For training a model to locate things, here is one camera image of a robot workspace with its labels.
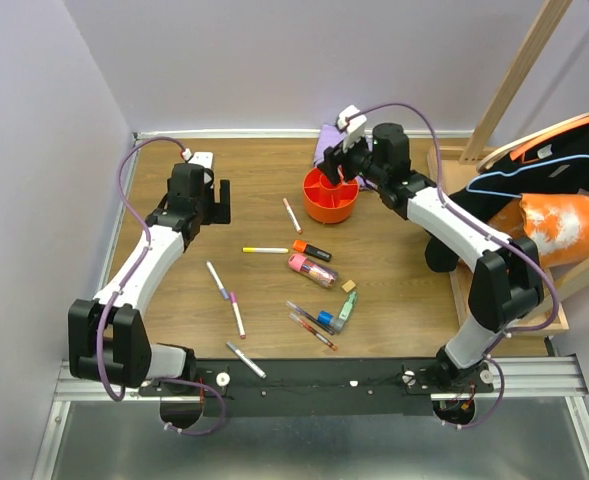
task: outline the red pen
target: red pen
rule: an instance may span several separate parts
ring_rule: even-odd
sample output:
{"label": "red pen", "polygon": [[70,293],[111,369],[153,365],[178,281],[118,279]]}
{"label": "red pen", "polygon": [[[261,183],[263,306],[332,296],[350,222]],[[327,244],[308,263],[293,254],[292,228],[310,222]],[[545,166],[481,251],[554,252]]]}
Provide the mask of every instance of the red pen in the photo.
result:
{"label": "red pen", "polygon": [[328,347],[330,347],[332,350],[334,350],[334,351],[338,350],[338,347],[336,345],[334,345],[327,338],[325,338],[323,335],[321,335],[316,330],[314,330],[314,327],[312,327],[309,323],[307,323],[305,320],[303,320],[297,314],[295,314],[294,312],[290,312],[290,318],[292,320],[294,320],[296,323],[298,323],[305,330],[307,330],[308,332],[310,332],[312,335],[314,335],[316,338],[318,338],[325,345],[327,345]]}

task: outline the pink marker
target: pink marker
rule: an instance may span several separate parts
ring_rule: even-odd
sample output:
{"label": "pink marker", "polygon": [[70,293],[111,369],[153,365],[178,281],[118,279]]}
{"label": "pink marker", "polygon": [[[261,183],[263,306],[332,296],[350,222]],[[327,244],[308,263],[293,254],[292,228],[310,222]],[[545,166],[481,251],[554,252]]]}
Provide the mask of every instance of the pink marker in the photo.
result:
{"label": "pink marker", "polygon": [[236,301],[236,294],[230,292],[230,300],[232,301],[232,309],[234,310],[234,316],[236,316],[236,325],[238,326],[238,334],[243,340],[245,340],[245,329],[243,328],[243,320],[241,319],[241,311],[238,309],[238,302]]}

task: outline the eraser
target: eraser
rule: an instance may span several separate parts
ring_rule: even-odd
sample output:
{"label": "eraser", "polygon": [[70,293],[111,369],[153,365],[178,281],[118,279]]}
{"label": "eraser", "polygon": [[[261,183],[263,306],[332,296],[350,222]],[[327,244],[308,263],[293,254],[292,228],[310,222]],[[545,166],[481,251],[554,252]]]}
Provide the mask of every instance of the eraser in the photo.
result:
{"label": "eraser", "polygon": [[350,293],[352,290],[356,288],[356,284],[353,281],[348,280],[343,284],[341,288],[345,291],[345,293]]}

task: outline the purple cloth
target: purple cloth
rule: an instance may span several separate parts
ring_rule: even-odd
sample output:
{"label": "purple cloth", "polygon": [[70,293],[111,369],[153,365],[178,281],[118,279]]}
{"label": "purple cloth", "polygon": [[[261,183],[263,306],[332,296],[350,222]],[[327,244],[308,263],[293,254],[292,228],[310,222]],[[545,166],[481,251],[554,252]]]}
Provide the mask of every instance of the purple cloth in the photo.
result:
{"label": "purple cloth", "polygon": [[[321,133],[318,136],[318,143],[316,144],[316,150],[314,151],[314,166],[316,167],[323,161],[323,152],[327,147],[335,147],[345,138],[345,134],[339,131],[335,125],[323,124],[321,126]],[[372,140],[367,139],[367,143],[372,148]],[[361,190],[371,190],[376,186],[371,182],[366,182],[362,177],[356,177],[356,181]]]}

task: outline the wooden table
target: wooden table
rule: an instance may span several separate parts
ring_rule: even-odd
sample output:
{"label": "wooden table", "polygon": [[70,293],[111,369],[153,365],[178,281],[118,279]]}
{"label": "wooden table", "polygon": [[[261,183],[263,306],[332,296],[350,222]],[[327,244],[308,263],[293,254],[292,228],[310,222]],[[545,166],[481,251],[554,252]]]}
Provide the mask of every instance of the wooden table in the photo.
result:
{"label": "wooden table", "polygon": [[[302,181],[310,170],[315,139],[188,140],[192,151],[212,151],[218,179],[232,185],[232,224],[204,226],[170,269],[145,315],[151,342],[194,348],[197,357],[229,357],[235,342],[251,357],[432,356],[458,330],[447,274],[432,272],[423,251],[428,235],[385,208],[375,193],[361,193],[352,216],[321,225],[305,212]],[[412,140],[413,167],[427,173],[429,140]],[[151,144],[139,159],[131,201],[144,216],[165,193],[178,149]],[[294,209],[297,235],[282,198]],[[112,274],[129,256],[140,228],[126,214]],[[326,290],[294,273],[288,255],[245,254],[243,246],[290,247],[297,238],[331,252],[341,276]],[[229,302],[222,299],[205,267],[210,260],[229,291],[235,291],[247,339],[240,340]],[[313,315],[338,314],[347,295],[340,284],[352,279],[359,299],[347,328],[333,337],[332,352],[287,318],[287,300]],[[506,340],[498,355],[545,355],[541,338]]]}

